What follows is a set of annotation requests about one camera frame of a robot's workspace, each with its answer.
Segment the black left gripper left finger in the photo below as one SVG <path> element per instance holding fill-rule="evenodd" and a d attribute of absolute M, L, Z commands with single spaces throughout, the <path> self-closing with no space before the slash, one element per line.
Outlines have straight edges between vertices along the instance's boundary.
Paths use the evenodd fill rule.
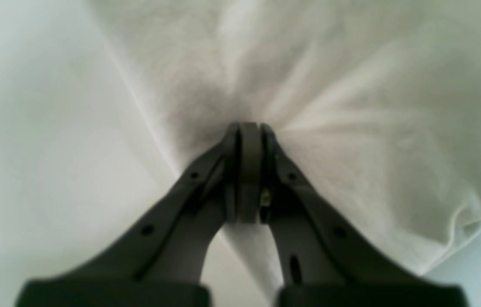
<path fill-rule="evenodd" d="M 86 264 L 27 282 L 17 307 L 211 307 L 201 284 L 208 247 L 223 224 L 255 222 L 257 192 L 241 193 L 242 172 L 260 171 L 260 130 L 228 126 L 167 194 Z"/>

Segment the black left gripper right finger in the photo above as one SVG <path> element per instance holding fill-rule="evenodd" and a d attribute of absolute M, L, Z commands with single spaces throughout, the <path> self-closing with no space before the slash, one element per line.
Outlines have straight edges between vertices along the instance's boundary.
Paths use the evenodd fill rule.
<path fill-rule="evenodd" d="M 459 286 L 407 272 L 375 248 L 315 190 L 261 126 L 268 225 L 284 278 L 277 307 L 465 307 Z"/>

